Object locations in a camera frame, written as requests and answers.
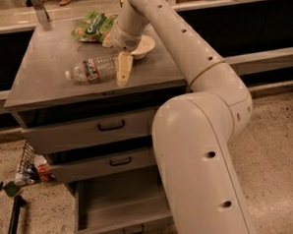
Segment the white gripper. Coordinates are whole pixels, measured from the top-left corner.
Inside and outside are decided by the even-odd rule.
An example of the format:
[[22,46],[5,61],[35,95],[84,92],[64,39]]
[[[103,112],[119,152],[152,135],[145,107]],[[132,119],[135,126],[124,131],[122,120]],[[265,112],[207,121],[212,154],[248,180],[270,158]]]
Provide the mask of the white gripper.
[[123,87],[129,81],[133,65],[131,53],[137,49],[142,40],[143,25],[134,21],[127,25],[120,21],[115,21],[110,34],[102,41],[102,46],[116,51],[121,51],[116,58],[116,80],[119,87]]

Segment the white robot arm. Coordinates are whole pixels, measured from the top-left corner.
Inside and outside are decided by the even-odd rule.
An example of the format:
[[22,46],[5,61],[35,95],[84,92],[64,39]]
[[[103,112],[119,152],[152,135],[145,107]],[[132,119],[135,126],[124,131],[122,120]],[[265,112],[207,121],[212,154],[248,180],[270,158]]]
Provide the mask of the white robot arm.
[[258,234],[228,150],[247,126],[252,97],[236,72],[167,0],[125,0],[111,29],[120,53],[152,26],[189,93],[164,102],[152,145],[177,234]]

